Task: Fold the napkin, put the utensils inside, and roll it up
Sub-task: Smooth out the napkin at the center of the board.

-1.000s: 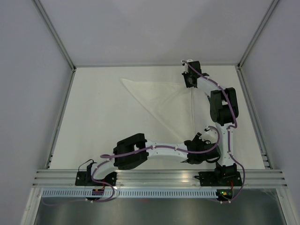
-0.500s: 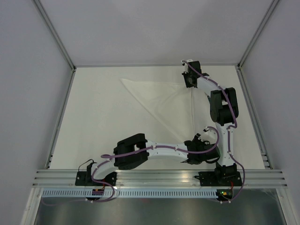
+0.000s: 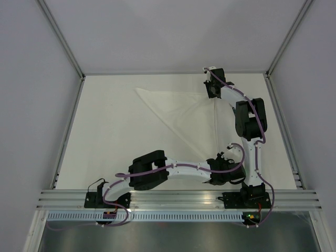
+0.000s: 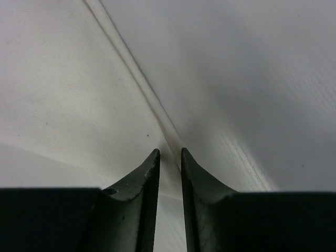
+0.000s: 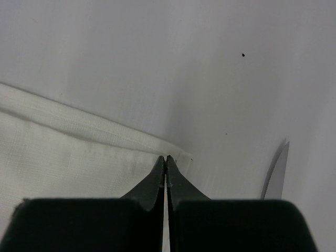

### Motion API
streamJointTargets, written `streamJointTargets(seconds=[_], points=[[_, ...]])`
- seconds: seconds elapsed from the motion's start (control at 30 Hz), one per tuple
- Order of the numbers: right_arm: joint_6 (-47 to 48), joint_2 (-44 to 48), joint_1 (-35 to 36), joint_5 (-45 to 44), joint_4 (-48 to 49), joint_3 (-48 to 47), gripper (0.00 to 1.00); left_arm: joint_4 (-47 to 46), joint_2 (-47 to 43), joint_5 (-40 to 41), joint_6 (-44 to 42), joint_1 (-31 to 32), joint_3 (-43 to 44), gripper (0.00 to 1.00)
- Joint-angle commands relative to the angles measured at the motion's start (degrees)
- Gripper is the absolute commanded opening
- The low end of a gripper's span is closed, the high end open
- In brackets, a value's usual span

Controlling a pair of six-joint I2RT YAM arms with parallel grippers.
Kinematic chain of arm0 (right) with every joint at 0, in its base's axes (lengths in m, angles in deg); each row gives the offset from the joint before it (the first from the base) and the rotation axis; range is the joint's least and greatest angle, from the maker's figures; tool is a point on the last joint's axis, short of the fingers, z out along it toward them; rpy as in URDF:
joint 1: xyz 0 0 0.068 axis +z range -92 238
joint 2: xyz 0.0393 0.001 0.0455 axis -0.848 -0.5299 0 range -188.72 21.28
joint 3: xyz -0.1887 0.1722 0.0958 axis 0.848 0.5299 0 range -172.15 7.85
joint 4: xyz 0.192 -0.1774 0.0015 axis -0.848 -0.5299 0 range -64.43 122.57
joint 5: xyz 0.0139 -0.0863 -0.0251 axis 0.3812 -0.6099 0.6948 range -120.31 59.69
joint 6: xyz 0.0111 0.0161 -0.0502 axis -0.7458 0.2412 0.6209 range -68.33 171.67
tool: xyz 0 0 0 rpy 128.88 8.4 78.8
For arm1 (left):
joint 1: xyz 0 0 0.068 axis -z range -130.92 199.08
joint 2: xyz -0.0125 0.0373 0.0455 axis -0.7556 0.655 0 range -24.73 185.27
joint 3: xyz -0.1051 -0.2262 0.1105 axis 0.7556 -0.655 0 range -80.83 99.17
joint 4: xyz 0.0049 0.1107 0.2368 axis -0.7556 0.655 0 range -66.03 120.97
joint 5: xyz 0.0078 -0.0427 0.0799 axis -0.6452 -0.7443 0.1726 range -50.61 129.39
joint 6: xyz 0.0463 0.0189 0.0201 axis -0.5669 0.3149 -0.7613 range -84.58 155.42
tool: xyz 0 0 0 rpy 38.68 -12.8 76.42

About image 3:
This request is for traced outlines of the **white cloth napkin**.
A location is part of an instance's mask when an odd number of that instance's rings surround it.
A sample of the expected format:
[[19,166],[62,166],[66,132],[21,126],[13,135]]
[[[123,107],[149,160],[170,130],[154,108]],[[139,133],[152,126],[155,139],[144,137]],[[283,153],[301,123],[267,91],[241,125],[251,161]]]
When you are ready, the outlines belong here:
[[217,154],[215,103],[205,94],[136,88],[147,107],[202,160]]

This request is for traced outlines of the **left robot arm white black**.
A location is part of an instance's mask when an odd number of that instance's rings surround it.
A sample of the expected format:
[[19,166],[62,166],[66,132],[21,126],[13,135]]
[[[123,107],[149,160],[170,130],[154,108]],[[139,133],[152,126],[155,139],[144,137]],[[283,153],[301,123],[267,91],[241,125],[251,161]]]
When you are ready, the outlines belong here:
[[96,208],[125,207],[118,199],[134,191],[149,191],[172,179],[191,179],[202,184],[221,186],[227,182],[239,184],[246,178],[243,163],[245,151],[240,162],[218,153],[214,159],[202,163],[179,162],[165,156],[163,150],[157,150],[133,160],[127,173],[117,173],[119,179],[114,183],[102,182],[97,187]]

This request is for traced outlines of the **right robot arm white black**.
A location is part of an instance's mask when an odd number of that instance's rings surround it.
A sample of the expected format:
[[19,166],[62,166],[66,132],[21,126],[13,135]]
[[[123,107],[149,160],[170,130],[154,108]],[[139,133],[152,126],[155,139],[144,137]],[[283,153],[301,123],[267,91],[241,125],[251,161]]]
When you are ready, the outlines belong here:
[[265,132],[267,119],[264,101],[261,98],[250,99],[237,89],[232,82],[227,82],[222,68],[203,69],[207,74],[205,86],[209,98],[226,99],[233,108],[235,129],[243,144],[246,178],[242,182],[239,200],[245,207],[257,203],[271,206],[266,185],[270,185],[261,176],[260,146],[266,143]]

